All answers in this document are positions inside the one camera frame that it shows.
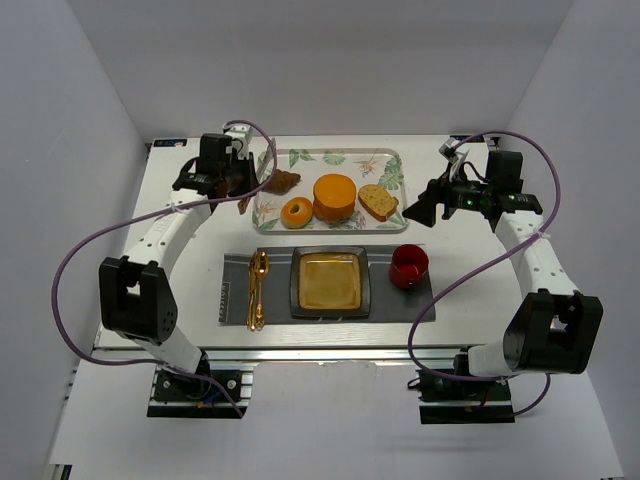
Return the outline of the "brown chocolate croissant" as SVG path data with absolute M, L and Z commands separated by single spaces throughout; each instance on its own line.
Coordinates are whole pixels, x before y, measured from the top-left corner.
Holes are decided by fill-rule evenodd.
M 301 176 L 298 173 L 277 169 L 264 191 L 274 195 L 284 195 L 298 185 Z

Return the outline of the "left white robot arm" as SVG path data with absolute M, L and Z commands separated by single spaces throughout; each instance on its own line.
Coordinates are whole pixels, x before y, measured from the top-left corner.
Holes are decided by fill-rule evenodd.
M 146 234 L 120 258 L 99 267 L 102 325 L 143 347 L 161 364 L 203 375 L 204 352 L 177 326 L 169 277 L 198 228 L 215 210 L 211 199 L 246 194 L 258 186 L 248 146 L 252 129 L 234 126 L 205 134 L 199 154 L 180 169 L 166 204 Z

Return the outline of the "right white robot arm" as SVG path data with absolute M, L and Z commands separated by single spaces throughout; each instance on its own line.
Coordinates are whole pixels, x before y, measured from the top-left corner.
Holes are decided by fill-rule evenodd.
M 492 151 L 484 177 L 471 180 L 464 171 L 464 154 L 449 147 L 441 153 L 449 161 L 446 170 L 429 181 L 403 216 L 432 227 L 437 205 L 443 205 L 444 218 L 457 210 L 480 213 L 509 252 L 522 295 L 501 338 L 463 353 L 462 373 L 472 378 L 524 372 L 582 373 L 595 344 L 603 306 L 597 297 L 581 293 L 545 237 L 542 207 L 534 195 L 522 191 L 522 155 Z

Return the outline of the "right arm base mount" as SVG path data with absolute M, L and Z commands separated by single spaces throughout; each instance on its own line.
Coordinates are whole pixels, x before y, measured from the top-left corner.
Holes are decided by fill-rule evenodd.
M 507 424 L 515 421 L 506 382 L 461 381 L 469 374 L 468 349 L 413 351 L 417 376 L 407 388 L 418 393 L 423 425 Z

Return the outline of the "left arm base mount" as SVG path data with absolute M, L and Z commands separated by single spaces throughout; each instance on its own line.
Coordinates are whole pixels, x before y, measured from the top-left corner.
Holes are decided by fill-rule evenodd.
M 253 385 L 255 363 L 239 360 L 209 360 L 199 366 L 198 374 L 208 374 L 215 384 L 179 376 L 157 367 L 149 394 L 146 416 L 164 419 L 239 419 L 235 407 L 220 390 L 220 385 L 244 414 Z

